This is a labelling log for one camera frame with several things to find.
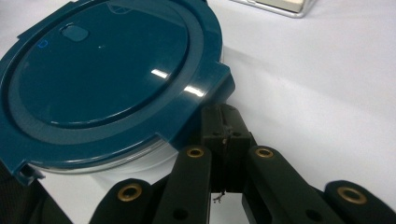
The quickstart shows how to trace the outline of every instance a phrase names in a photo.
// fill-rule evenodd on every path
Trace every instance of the hole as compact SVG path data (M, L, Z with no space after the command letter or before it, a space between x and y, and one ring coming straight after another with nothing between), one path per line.
M306 216L309 217L309 219L316 221L316 222L321 222L323 220L323 217L321 214L315 210L308 209L305 211Z
M337 189L337 193L346 201L355 204L365 204L367 203L367 198L360 191L349 188L340 187Z
M345 191L344 192L345 193L345 195L347 196L347 197L349 197L349 198L351 198L351 199L353 199L353 200L358 200L359 198L360 198L360 196L359 196L359 194L357 194L357 193L355 193L355 192L353 192L353 191Z
M189 216L189 213L184 209L176 209L174 211L174 218L177 220L184 220Z
M263 158L271 158L274 156L274 152L267 148L259 148L256 150L256 154Z
M126 189L122 194L125 198L131 198L132 196L134 196L137 193L136 189Z
M130 184L119 190L118 197L120 201L130 202L137 199L142 194L142 187L138 184Z
M204 151L198 147L190 148L189 150L187 150L187 155L192 158L199 158L204 155Z
M200 150L194 149L194 150L191 151L191 155L192 155L192 156L198 156L198 155L200 155L200 154L201 154L201 151L200 151Z

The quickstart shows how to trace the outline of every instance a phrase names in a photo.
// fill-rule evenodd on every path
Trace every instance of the white table surface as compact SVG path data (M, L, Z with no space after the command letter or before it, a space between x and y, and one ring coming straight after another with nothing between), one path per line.
M0 57L66 2L0 0ZM318 189L349 180L396 209L396 1L318 0L299 20L229 0L209 5L236 83L228 104L257 142ZM88 222L109 188L92 175L42 183L75 223ZM246 223L239 200L212 204L211 223Z

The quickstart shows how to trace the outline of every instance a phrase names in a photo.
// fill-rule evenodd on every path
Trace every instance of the small blue button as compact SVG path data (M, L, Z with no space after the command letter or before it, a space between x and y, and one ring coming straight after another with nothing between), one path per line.
M85 30L79 26L76 26L76 25L65 26L62 29L61 33L63 36L69 38L70 40L72 40L74 42L83 41L90 34L87 30Z

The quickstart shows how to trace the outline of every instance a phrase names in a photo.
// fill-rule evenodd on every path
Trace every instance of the brass grommet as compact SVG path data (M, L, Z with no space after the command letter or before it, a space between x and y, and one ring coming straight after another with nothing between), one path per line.
M128 194L127 193L128 189L134 189L134 193ZM138 198L141 194L142 194L142 187L140 187L140 185L129 184L119 190L118 197L121 201L128 203Z
M200 158L204 156L204 151L198 147L194 147L187 150L187 155L192 158Z
M349 195L347 195L348 192L356 194L357 198L352 198ZM350 203L355 203L355 204L365 204L367 203L367 198L362 194L360 191L349 188L349 187L340 187L337 189L337 193L346 201Z
M268 148L258 148L256 149L256 155L263 158L271 158L274 156L274 152Z

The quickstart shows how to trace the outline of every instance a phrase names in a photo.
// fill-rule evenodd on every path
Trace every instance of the container lid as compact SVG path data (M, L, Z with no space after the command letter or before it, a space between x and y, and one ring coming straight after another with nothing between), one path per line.
M29 183L32 167L94 171L183 142L202 104L234 89L221 47L202 1L65 5L0 62L2 162Z

